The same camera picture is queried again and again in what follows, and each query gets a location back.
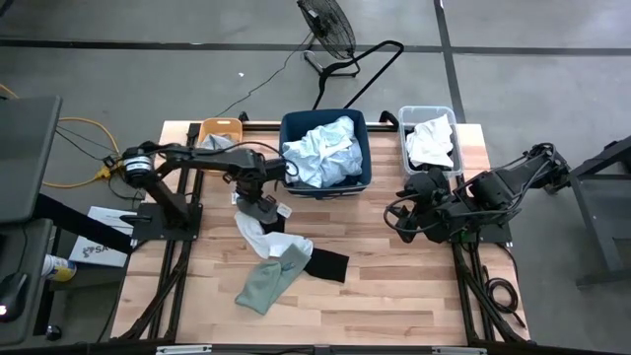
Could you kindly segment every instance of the computer mouse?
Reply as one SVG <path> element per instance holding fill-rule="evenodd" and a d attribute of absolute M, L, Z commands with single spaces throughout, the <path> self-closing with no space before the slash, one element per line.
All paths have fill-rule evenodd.
<path fill-rule="evenodd" d="M 13 321 L 22 314 L 27 301 L 28 280 L 28 274 L 16 272 L 0 281 L 0 321 Z"/>

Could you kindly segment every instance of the fan grille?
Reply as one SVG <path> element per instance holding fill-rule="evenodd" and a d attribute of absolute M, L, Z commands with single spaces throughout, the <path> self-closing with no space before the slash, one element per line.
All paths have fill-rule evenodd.
<path fill-rule="evenodd" d="M 334 0 L 299 0 L 303 17 L 317 40 L 333 57 L 350 59 L 355 53 L 355 35 L 344 12 Z"/>

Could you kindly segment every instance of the plastic bottle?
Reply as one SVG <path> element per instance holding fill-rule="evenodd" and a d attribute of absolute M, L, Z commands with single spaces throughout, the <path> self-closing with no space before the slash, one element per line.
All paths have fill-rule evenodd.
<path fill-rule="evenodd" d="M 77 273 L 77 265 L 74 261 L 63 257 L 47 254 L 43 260 L 41 276 L 48 280 L 66 282 Z"/>

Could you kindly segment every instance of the yellow extension cord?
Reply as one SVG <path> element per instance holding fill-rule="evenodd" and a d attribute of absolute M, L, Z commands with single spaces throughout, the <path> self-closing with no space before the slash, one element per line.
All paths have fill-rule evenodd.
<path fill-rule="evenodd" d="M 14 93 L 13 91 L 11 91 L 9 88 L 7 88 L 6 86 L 4 86 L 2 84 L 0 84 L 0 89 L 2 89 L 5 92 L 7 92 L 14 99 L 19 99 L 20 98 L 20 97 L 18 97 L 18 95 L 16 95 L 16 93 Z M 88 118 L 83 118 L 83 117 L 63 117 L 63 118 L 59 118 L 59 121 L 60 122 L 63 122 L 63 121 L 84 122 L 84 123 L 93 124 L 94 126 L 100 128 L 107 135 L 107 138 L 109 138 L 109 141 L 111 142 L 111 145 L 113 146 L 114 151 L 116 152 L 116 155 L 120 156 L 120 151 L 118 150 L 118 145 L 116 144 L 116 140 L 111 135 L 111 133 L 109 133 L 107 128 L 105 128 L 105 126 L 103 126 L 99 122 L 97 122 L 95 120 L 88 119 Z M 54 187 L 54 188 L 75 188 L 75 187 L 85 186 L 85 185 L 90 184 L 90 183 L 92 183 L 94 181 L 97 181 L 97 180 L 99 180 L 101 178 L 111 178 L 111 171 L 110 171 L 110 169 L 108 167 L 103 166 L 92 178 L 90 178 L 90 179 L 88 179 L 86 181 L 83 181 L 83 182 L 64 184 L 64 183 L 53 183 L 53 182 L 46 182 L 46 181 L 44 181 L 43 184 L 45 186 Z"/>

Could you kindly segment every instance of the electric fan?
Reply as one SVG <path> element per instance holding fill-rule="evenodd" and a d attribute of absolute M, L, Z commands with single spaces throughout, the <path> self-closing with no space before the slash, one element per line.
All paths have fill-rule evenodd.
<path fill-rule="evenodd" d="M 345 77 L 355 77 L 361 70 L 358 62 L 366 57 L 368 54 L 378 50 L 379 48 L 385 45 L 394 45 L 398 47 L 398 51 L 392 57 L 392 59 L 384 65 L 384 67 L 377 72 L 377 74 L 362 88 L 357 95 L 344 107 L 350 107 L 364 92 L 370 87 L 377 78 L 379 78 L 384 71 L 392 64 L 394 60 L 403 52 L 405 47 L 403 44 L 394 41 L 394 40 L 386 40 L 383 41 L 374 47 L 368 49 L 364 53 L 359 56 L 355 56 L 355 35 L 353 34 L 353 29 L 351 28 L 346 15 L 339 7 L 335 0 L 298 0 L 298 7 L 303 13 L 303 17 L 305 21 L 307 21 L 307 25 L 311 29 L 314 36 L 309 42 L 307 50 L 304 51 L 303 55 L 307 62 L 317 71 L 319 75 L 319 95 L 317 96 L 317 100 L 315 101 L 314 108 L 317 108 L 319 101 L 324 94 L 326 79 L 331 76 L 345 76 Z M 336 59 L 345 60 L 350 59 L 344 62 L 333 63 L 327 67 L 322 67 L 315 60 L 315 54 L 310 50 L 316 39 L 322 44 L 322 47 L 328 51 L 330 55 L 332 55 Z M 334 73 L 334 71 L 347 68 L 351 65 L 356 67 L 356 71 L 352 73 Z"/>

